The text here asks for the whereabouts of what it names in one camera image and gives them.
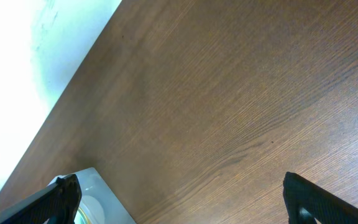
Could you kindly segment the green plastic bowl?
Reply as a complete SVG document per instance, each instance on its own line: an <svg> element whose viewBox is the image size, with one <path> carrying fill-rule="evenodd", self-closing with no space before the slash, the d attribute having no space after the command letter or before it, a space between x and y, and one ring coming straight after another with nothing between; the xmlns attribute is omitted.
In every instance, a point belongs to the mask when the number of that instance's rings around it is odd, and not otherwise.
<svg viewBox="0 0 358 224"><path fill-rule="evenodd" d="M79 208L76 212L74 224L88 224L88 217L86 214L82 211L81 208Z"/></svg>

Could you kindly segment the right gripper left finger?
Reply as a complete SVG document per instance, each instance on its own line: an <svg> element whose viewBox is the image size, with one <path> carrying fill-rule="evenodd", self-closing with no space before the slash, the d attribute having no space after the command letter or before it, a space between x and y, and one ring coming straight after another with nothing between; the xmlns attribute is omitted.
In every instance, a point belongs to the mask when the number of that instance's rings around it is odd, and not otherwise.
<svg viewBox="0 0 358 224"><path fill-rule="evenodd" d="M46 188L0 212L0 224L74 224L81 196L75 174L59 177Z"/></svg>

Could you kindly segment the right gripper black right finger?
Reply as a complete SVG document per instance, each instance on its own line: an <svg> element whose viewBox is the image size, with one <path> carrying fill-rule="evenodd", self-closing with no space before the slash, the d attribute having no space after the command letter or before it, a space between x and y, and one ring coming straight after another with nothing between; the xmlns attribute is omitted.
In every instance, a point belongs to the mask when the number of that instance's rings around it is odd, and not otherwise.
<svg viewBox="0 0 358 224"><path fill-rule="evenodd" d="M358 208L296 173L285 174L283 198L289 223L358 223Z"/></svg>

